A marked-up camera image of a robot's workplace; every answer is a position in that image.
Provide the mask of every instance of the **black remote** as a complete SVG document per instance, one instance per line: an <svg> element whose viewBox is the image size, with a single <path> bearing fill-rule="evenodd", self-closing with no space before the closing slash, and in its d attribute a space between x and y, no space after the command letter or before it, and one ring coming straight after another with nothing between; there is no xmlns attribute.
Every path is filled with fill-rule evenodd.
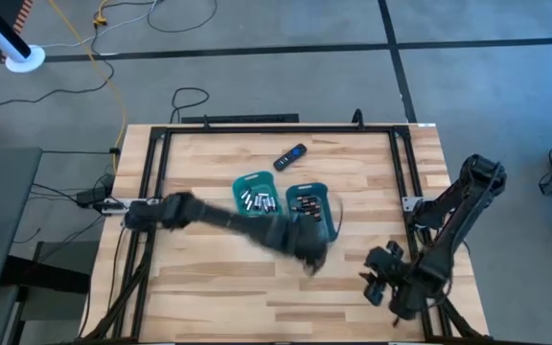
<svg viewBox="0 0 552 345"><path fill-rule="evenodd" d="M274 168L277 171L283 170L284 168L288 167L289 164L293 163L299 157L303 156L306 151L307 149L304 144L298 144L295 148L291 149L282 157L278 158L276 162L274 162Z"/></svg>

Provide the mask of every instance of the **cable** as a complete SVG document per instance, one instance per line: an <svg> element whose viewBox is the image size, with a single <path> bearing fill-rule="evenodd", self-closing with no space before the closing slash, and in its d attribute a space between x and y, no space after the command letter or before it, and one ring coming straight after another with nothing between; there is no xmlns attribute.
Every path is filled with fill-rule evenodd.
<svg viewBox="0 0 552 345"><path fill-rule="evenodd" d="M116 280L116 259L119 256L119 249L121 248L121 240L123 239L123 234L125 233L125 227L121 227L121 233L119 234L119 240L116 242L116 250L114 250L114 264L112 265L112 284L110 286L110 295L107 298L107 309L110 309L110 304L112 303L112 294L114 292L114 281Z"/></svg>
<svg viewBox="0 0 552 345"><path fill-rule="evenodd" d="M44 185L40 185L39 183L33 183L34 186L38 187L38 188L42 188L42 189L45 189L45 190L48 190L48 191L51 191L51 192L55 192L56 194L60 195L60 196L65 196L67 197L68 199L72 200L74 203L76 203L76 200L73 199L70 195L67 195L66 193L64 192L61 192L61 191L58 191L54 188L50 188L48 186L44 186Z"/></svg>
<svg viewBox="0 0 552 345"><path fill-rule="evenodd" d="M84 312L84 321L78 331L78 338L82 337L84 328L86 328L86 321L88 320L88 313L91 311L91 280L88 280L88 292L86 292L86 311Z"/></svg>
<svg viewBox="0 0 552 345"><path fill-rule="evenodd" d="M103 0L100 6L97 8L97 18L93 19L94 25L107 25L107 19L102 15L102 10L104 8L104 5L110 0Z"/></svg>
<svg viewBox="0 0 552 345"><path fill-rule="evenodd" d="M108 78L112 78L114 77L114 69L112 68L111 71L110 71L110 75ZM42 97L39 97L38 99L36 100L23 100L23 99L14 99L14 100L7 100L7 101L3 101L3 102L0 102L0 106L2 105L6 105L6 104L12 104L12 103L26 103L26 104L36 104L36 103L39 103L41 101L43 101L45 98L49 97L49 96L52 96L56 93L66 93L66 94L74 94L74 95L79 95L79 94L84 94L84 93L89 93L89 92L94 92L94 91L99 91L101 89L104 88L104 86L107 84L106 81L104 81L101 85L97 86L97 87L93 87L93 88L87 88L87 89L83 89L83 90L66 90L66 89L55 89L53 91L50 91L49 93L45 94L44 96Z"/></svg>
<svg viewBox="0 0 552 345"><path fill-rule="evenodd" d="M12 243L16 243L16 244L24 244L24 243L27 243L31 240L33 240L35 238L35 236L37 236L37 234L39 234L39 232L42 231L42 228L37 228L37 230L35 231L35 233L33 235L31 235L28 239L24 240L24 241L12 241Z"/></svg>
<svg viewBox="0 0 552 345"><path fill-rule="evenodd" d="M538 181L538 188L540 189L540 192L545 196L546 194L544 193L544 187L548 186L552 182L552 149L550 149L548 152L548 162L551 165L551 170L545 173L544 176L541 177L540 180Z"/></svg>
<svg viewBox="0 0 552 345"><path fill-rule="evenodd" d="M98 151L66 151L66 150L52 150L44 149L42 153L47 154L112 154L110 152L98 152Z"/></svg>
<svg viewBox="0 0 552 345"><path fill-rule="evenodd" d="M188 31L191 31L191 30L194 30L194 29L198 29L198 28L201 28L202 26L204 26L206 23L208 23L210 20L212 20L212 18L215 17L215 15L217 14L217 10L219 9L219 2L217 0L214 0L214 3L215 3L215 6L214 6L214 9L212 10L212 13L210 14L210 16L202 21L200 24L197 24L193 27L190 27L190 28L186 28L186 29L179 29L179 30L168 30L168 29L160 29L160 28L157 28L156 26L154 26L151 22L150 22L150 15L152 14L152 11L150 11L148 13L148 15L146 16L146 21L147 23L149 24L149 26L151 28L153 28L154 30L160 32L160 33L165 33L165 34L179 34L179 33L185 33L185 32L188 32Z"/></svg>
<svg viewBox="0 0 552 345"><path fill-rule="evenodd" d="M41 200L41 199L49 200L49 201L68 201L66 198L62 198L60 196L59 197L51 197L51 196L41 195L41 196L32 196L32 197L27 199L27 202L32 201L32 200Z"/></svg>
<svg viewBox="0 0 552 345"><path fill-rule="evenodd" d="M74 232L74 233L71 233L70 235L68 235L62 242L59 246L51 249L49 252L47 252L46 254L43 254L41 255L39 258L37 258L37 260L35 261L36 265L29 268L27 271L25 271L24 274L27 274L29 272L31 272L32 270L34 270L36 267L37 267L37 264L41 264L43 263L46 259L50 258L51 256L53 256L55 253L57 253L60 249L62 249L63 247L65 247L67 244L71 243L73 240L75 240L78 236L82 235L83 233L85 233L87 230L89 230L90 228L92 228L93 226L99 224L99 223L102 223L104 222L105 220L102 220L102 221L99 221L101 218L103 218L104 215L99 215L97 218L95 218L95 220L93 220L90 224L88 224L87 226L85 226L84 228L82 228L81 230L77 231L77 232Z"/></svg>
<svg viewBox="0 0 552 345"><path fill-rule="evenodd" d="M337 230L335 231L335 237L340 234L340 228L342 227L342 220L344 220L344 201L342 197L338 196L338 201L340 203L340 221L337 224Z"/></svg>
<svg viewBox="0 0 552 345"><path fill-rule="evenodd" d="M89 51L89 49L84 45L84 43L82 43L82 38L78 34L78 32L76 31L76 28L74 28L74 25L72 25L72 23L70 23L69 19L67 19L65 14L63 14L63 12L60 10L60 8L57 6L57 3L55 3L55 0L48 0L48 2L53 7L55 12L65 22L65 24L67 25L69 30L72 32L72 34L74 34L74 36L76 37L76 39L78 40L78 42L82 46L82 49L84 49L84 52L86 53L88 58L91 60L91 64L92 64L93 68L95 69L95 72L97 72L100 76L102 76L102 78L105 80L107 85L110 87L110 89L112 89L112 92L114 93L114 98L116 99L116 102L119 104L119 107L121 108L121 115L122 115L122 118L123 118L122 123L121 123L121 129L119 131L119 135L117 136L116 141L114 143L114 147L118 148L121 144L121 141L123 140L123 134L124 134L125 129L127 127L127 108L125 107L125 103L123 102L123 97L121 96L121 93L116 88L116 86L114 85L112 80L110 80L110 77L107 76L106 74L104 74L104 72L102 72L102 70L99 68L99 66L97 65L97 61L93 58L93 55L91 54L91 51ZM115 154L112 154L112 169L114 170L114 172L116 174L116 155Z"/></svg>
<svg viewBox="0 0 552 345"><path fill-rule="evenodd" d="M464 246L466 247L466 250L468 250L468 255L470 255L472 252L470 251L470 246L468 245L466 240L461 241L461 243L464 244Z"/></svg>
<svg viewBox="0 0 552 345"><path fill-rule="evenodd" d="M206 98L204 98L203 100L201 100L199 102L195 102L195 103L191 103L191 104L187 104L187 105L182 105L182 106L178 107L178 106L176 106L175 102L176 102L176 96L178 96L178 92L180 92L180 91L197 91L197 92L201 92L206 96ZM173 115L176 112L178 113L178 121L177 122L180 124L180 120L181 120L180 119L181 118L180 110L185 109L185 108L194 107L194 106L197 106L197 105L200 105L200 104L204 104L209 99L210 99L210 94L208 93L208 91L206 91L204 89L201 89L201 88L198 88L198 87L180 87L180 88L176 89L173 92L173 96L172 96L173 110L172 110L172 115L170 115L170 124L173 124Z"/></svg>
<svg viewBox="0 0 552 345"><path fill-rule="evenodd" d="M97 181L95 181L95 184L93 185L93 193L92 193L93 200L97 200L97 197L95 196L95 190L97 189L97 185L100 182L102 182L103 190L104 191L107 190L107 187L104 185L103 179L104 179L104 177L107 177L108 175L109 175L109 173L104 173L103 175L100 176L100 178L97 179Z"/></svg>
<svg viewBox="0 0 552 345"><path fill-rule="evenodd" d="M162 3L164 0L156 0L156 5L159 5L160 3ZM132 6L145 6L145 5L151 5L151 4L155 4L155 1L147 1L147 2L122 2L122 3L117 3L117 4L111 4L111 5L106 5L102 8L102 10L105 10L107 8L112 8L112 7L117 7L117 6L123 6L123 5L132 5ZM140 21L144 18L146 18L146 16L149 15L147 12L145 14L142 14L140 15L139 17L137 18L134 18L134 19L130 19L130 20L127 20L127 21L124 21L124 22L121 22L121 23L118 23L116 25L113 25L111 27L108 27L106 28L105 30L103 30L101 33L99 34L94 34L88 38L85 38L82 43L86 43L88 41L90 41L91 39L95 39L101 35L104 35L105 33L109 32L110 30L113 30L113 29L116 29L116 28L119 28L119 27L122 27L124 25L127 25L127 24L131 24L131 23L135 23L137 21ZM74 48L74 47L78 47L80 46L81 44L78 42L78 43L71 43L71 44L68 44L68 43L52 43L52 44L42 44L42 45L39 45L39 47L41 48L52 48L52 47L69 47L69 48Z"/></svg>

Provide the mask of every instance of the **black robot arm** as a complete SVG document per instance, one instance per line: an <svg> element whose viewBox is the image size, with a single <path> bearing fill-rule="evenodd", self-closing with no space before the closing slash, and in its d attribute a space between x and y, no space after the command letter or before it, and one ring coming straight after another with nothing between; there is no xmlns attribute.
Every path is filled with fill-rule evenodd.
<svg viewBox="0 0 552 345"><path fill-rule="evenodd" d="M503 192L505 182L506 173L499 163L476 154L464 162L457 181L438 198L419 201L406 226L412 231L431 228L438 235L424 243L411 263L402 261L402 251L394 242L388 244L388 251L372 249L365 265L377 275L362 274L369 284L365 295L370 302L380 304L385 284L394 292L389 309L405 320L414 318L427 298L437 304L445 302L443 289L451 279L454 253L482 211Z"/></svg>
<svg viewBox="0 0 552 345"><path fill-rule="evenodd" d="M295 257L313 274L327 255L327 242L320 238L312 217L291 221L287 216L242 216L195 198L191 193L168 195L158 204L131 203L125 214L125 227L147 232L157 224L180 229L200 221L245 235L254 243Z"/></svg>
<svg viewBox="0 0 552 345"><path fill-rule="evenodd" d="M211 206L191 193L168 195L163 200L131 202L125 213L125 227L131 231L153 233L158 226L168 230L181 229L194 221L209 223L233 233L245 235L252 242L303 263L309 274L314 274L325 263L328 244L316 231L313 218L300 217L291 221L287 216L241 216ZM129 284L125 286L95 330L74 344L105 345L135 343L137 339L104 339L114 319L122 310L140 280L148 274L150 253L145 251Z"/></svg>

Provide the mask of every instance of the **black cable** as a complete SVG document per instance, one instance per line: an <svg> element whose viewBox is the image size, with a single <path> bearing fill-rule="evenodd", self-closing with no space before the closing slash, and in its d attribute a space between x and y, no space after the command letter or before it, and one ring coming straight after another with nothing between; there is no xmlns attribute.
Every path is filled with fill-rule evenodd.
<svg viewBox="0 0 552 345"><path fill-rule="evenodd" d="M33 240L35 238L35 236L37 236L37 234L39 234L40 231L42 231L42 228L37 228L37 230L35 230L35 233L33 235L31 235L28 239L26 239L24 241L12 241L12 242L16 243L16 244L27 243L27 242Z"/></svg>
<svg viewBox="0 0 552 345"><path fill-rule="evenodd" d="M176 97L178 96L178 92L180 91L197 91L197 92L201 92L203 93L206 98L204 98L203 100L199 101L199 102L195 102L195 103L191 103L191 104L186 104L186 105L182 105L182 106L176 106ZM178 113L178 120L177 122L180 124L180 110L182 109L185 109L185 108L190 108L190 107L194 107L194 106L197 106L197 105L200 105L200 104L204 104L206 103L208 100L210 99L210 94L208 93L208 91L204 90L204 89L201 89L199 87L180 87L178 89L176 89L174 92L173 92L173 96L172 96L172 106L173 106L173 110L172 110L172 115L170 115L170 124L173 124L173 115L177 112Z"/></svg>
<svg viewBox="0 0 552 345"><path fill-rule="evenodd" d="M92 192L93 200L97 200L97 197L95 196L95 190L97 189L97 185L100 182L102 182L102 186L103 186L104 191L107 188L107 187L105 187L104 182L102 181L104 179L104 177L107 177L107 176L108 176L108 173L104 173L103 175L100 176L100 178L97 179L97 181L95 181L95 184L93 185L93 192Z"/></svg>
<svg viewBox="0 0 552 345"><path fill-rule="evenodd" d="M39 183L33 183L34 186L38 187L38 188L42 188L42 189L45 189L45 190L48 190L48 191L51 191L51 192L55 192L56 194L60 195L60 196L65 196L67 197L68 199L72 200L74 203L76 203L76 200L71 197L70 195L67 195L66 193L64 192L61 192L59 190L56 190L54 188L50 188L48 186L44 186L44 185L41 185ZM40 193L34 193L35 195L37 196L53 196L53 195L44 195L44 194L40 194Z"/></svg>
<svg viewBox="0 0 552 345"><path fill-rule="evenodd" d="M42 153L50 153L50 154L107 154L111 155L111 152L99 152L99 151L67 151L67 150L52 150L52 149L44 149Z"/></svg>
<svg viewBox="0 0 552 345"><path fill-rule="evenodd" d="M88 292L86 292L86 311L84 312L84 321L82 321L82 326L78 331L78 338L82 337L84 333L84 328L86 328L86 321L88 320L88 313L91 311L91 280L88 280Z"/></svg>
<svg viewBox="0 0 552 345"><path fill-rule="evenodd" d="M112 77L114 77L114 68L112 67L111 64L107 63L105 60L103 61L105 62L105 64L107 64L109 67L110 67L110 76L108 77L109 79L112 79ZM84 94L84 93L89 93L89 92L94 92L94 91L99 91L101 89L104 88L104 86L107 85L107 81L104 81L101 85L97 86L97 87L93 87L93 88L87 88L87 89L83 89L83 90L66 90L66 89L55 89L53 91L50 91L49 93L45 94L44 96L36 99L36 100L22 100L22 99L14 99L14 100L8 100L8 101L4 101L4 102L0 102L0 106L1 105L6 105L6 104L12 104L12 103L28 103L28 104L36 104L36 103L39 103L41 102L42 100L44 100L45 98L51 96L51 95L54 95L56 93L67 93L67 94L74 94L74 95L79 95L79 94Z"/></svg>
<svg viewBox="0 0 552 345"><path fill-rule="evenodd" d="M165 0L157 0L156 2L156 5L159 5L161 4L162 2L164 2ZM154 3L154 1L145 1L145 2L121 2L121 3L116 3L116 4L110 4L110 5L105 5L102 7L102 12L105 10L105 9L109 9L109 8L112 8L112 7L117 7L117 6L123 6L123 5L134 5L134 6L144 6L144 5L152 5ZM93 14L93 19L97 18L97 12L95 12Z"/></svg>
<svg viewBox="0 0 552 345"><path fill-rule="evenodd" d="M51 256L53 256L55 253L57 253L59 250L61 250L63 247L65 247L67 244L71 243L73 240L75 240L78 236L82 235L83 233L85 233L87 230L89 230L90 228L92 228L93 226L101 223L101 222L104 222L105 220L99 222L99 220L101 218L103 218L104 215L99 215L97 218L95 218L95 220L93 220L90 224L88 224L87 226L85 226L84 228L82 228L80 231L77 231L77 232L74 232L74 233L71 233L70 235L68 235L62 242L59 246L51 249L49 252L47 252L46 254L43 254L43 255L40 255L39 258L37 258L37 260L35 261L36 264L41 264L43 263L46 259L50 258ZM25 271L25 274L31 272L32 270L34 270L35 268L37 267L37 265L29 268L27 271Z"/></svg>
<svg viewBox="0 0 552 345"><path fill-rule="evenodd" d="M110 304L112 303L112 294L114 293L114 281L116 278L116 259L119 256L119 249L121 248L121 240L123 239L123 234L125 233L125 227L121 227L121 233L119 234L119 240L116 242L116 250L114 250L114 265L112 266L112 285L110 286L110 295L107 298L107 308L110 309Z"/></svg>
<svg viewBox="0 0 552 345"><path fill-rule="evenodd" d="M215 15L217 14L217 10L219 9L219 2L217 0L214 0L214 3L215 3L215 6L214 6L214 9L212 10L212 13L210 14L210 16L205 19L204 21L202 21L201 23L193 26L193 27L190 27L190 28L186 28L186 29L178 29L178 30L168 30L168 29L161 29L161 28L157 28L156 26L154 26L152 24L152 22L150 22L150 15L152 14L152 12L149 12L149 14L146 16L146 21L147 23L149 24L149 26L151 28L153 28L154 30L160 32L160 33L165 33L165 34L180 34L180 33L186 33L188 31L191 31L191 30L194 30L194 29L198 29L198 28L201 28L202 26L204 26L205 24L207 24L210 20L212 20L212 18L215 17Z"/></svg>
<svg viewBox="0 0 552 345"><path fill-rule="evenodd" d="M547 173L544 174L543 177L540 178L540 180L538 181L538 188L540 189L540 192L545 195L544 193L544 187L548 186L551 182L552 182L552 149L549 150L548 152L548 162L550 163L551 165L551 170ZM544 179L548 176L548 181L546 182L543 182Z"/></svg>
<svg viewBox="0 0 552 345"><path fill-rule="evenodd" d="M461 241L461 243L464 244L464 246L466 247L466 250L468 250L468 255L470 255L472 252L470 251L470 246L468 245L466 240Z"/></svg>
<svg viewBox="0 0 552 345"><path fill-rule="evenodd" d="M62 196L54 196L54 195L41 195L41 196L32 196L30 198L27 199L27 202L29 201L32 201L32 200L49 200L49 201L67 201L69 202L69 200L67 198L64 198Z"/></svg>

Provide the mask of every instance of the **metal bracket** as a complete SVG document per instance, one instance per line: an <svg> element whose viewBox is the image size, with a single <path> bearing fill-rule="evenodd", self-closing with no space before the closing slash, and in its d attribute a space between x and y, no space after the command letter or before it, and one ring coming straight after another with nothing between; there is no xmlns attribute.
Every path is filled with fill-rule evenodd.
<svg viewBox="0 0 552 345"><path fill-rule="evenodd" d="M154 126L150 129L150 139L159 139L168 131L167 127Z"/></svg>
<svg viewBox="0 0 552 345"><path fill-rule="evenodd" d="M108 197L104 199L99 204L96 204L95 207L104 216L115 216L115 215L124 215L131 206L131 203L134 201L145 201L148 205L156 205L161 200L155 198L113 198Z"/></svg>
<svg viewBox="0 0 552 345"><path fill-rule="evenodd" d="M355 114L353 114L353 120L351 120L351 123L356 124L356 127L359 130L365 129L365 123L363 122L363 113L361 112L361 109L355 110Z"/></svg>
<svg viewBox="0 0 552 345"><path fill-rule="evenodd" d="M210 129L210 122L208 122L208 115L203 115L203 129L209 130Z"/></svg>
<svg viewBox="0 0 552 345"><path fill-rule="evenodd" d="M402 198L402 208L404 212L412 212L414 210L414 205L417 204L419 201L430 201L432 199L428 199L426 197L419 197L419 196L405 196Z"/></svg>
<svg viewBox="0 0 552 345"><path fill-rule="evenodd" d="M393 126L395 133L402 138L410 138L410 127L408 126Z"/></svg>

